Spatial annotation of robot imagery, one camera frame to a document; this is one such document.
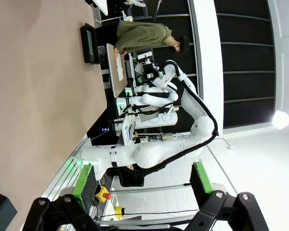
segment table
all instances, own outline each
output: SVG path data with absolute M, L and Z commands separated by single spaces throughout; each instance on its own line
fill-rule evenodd
M 93 2 L 101 10 L 101 12 L 108 15 L 107 0 L 93 0 Z
M 83 0 L 0 1 L 0 193 L 19 230 L 81 138 L 106 109 L 100 65 L 84 62 Z
M 106 48 L 107 48 L 111 87 L 114 93 L 114 97 L 117 98 L 127 85 L 124 58 L 123 57 L 121 58 L 121 64 L 123 68 L 123 80 L 119 81 L 117 61 L 115 59 L 115 47 L 108 43 L 106 45 Z

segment green light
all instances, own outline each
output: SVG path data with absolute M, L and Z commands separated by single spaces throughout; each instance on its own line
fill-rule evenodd
M 86 160 L 83 161 L 83 165 L 88 165 L 88 164 L 90 164 L 90 165 L 98 165 L 98 162 L 95 162 L 95 161 L 86 161 Z

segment bright light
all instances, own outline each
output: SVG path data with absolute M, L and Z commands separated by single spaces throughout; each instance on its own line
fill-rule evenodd
M 275 112 L 272 122 L 277 129 L 281 130 L 289 124 L 289 115 L 278 110 Z

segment screw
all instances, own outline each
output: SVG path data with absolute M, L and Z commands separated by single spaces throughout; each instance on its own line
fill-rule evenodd
M 65 202 L 70 202 L 70 201 L 71 201 L 71 198 L 65 197 L 65 198 L 64 198 L 64 201 L 65 201 Z
M 42 200 L 39 201 L 39 205 L 44 205 L 44 204 L 46 204 L 45 201 L 42 201 Z
M 243 194 L 243 195 L 242 195 L 242 198 L 243 198 L 244 200 L 247 200 L 247 199 L 249 198 L 249 196 L 247 196 L 246 194 Z
M 216 196 L 217 196 L 218 198 L 222 198 L 222 197 L 223 197 L 223 194 L 222 194 L 221 192 L 219 192 L 219 193 L 217 192 L 217 193 L 216 193 Z

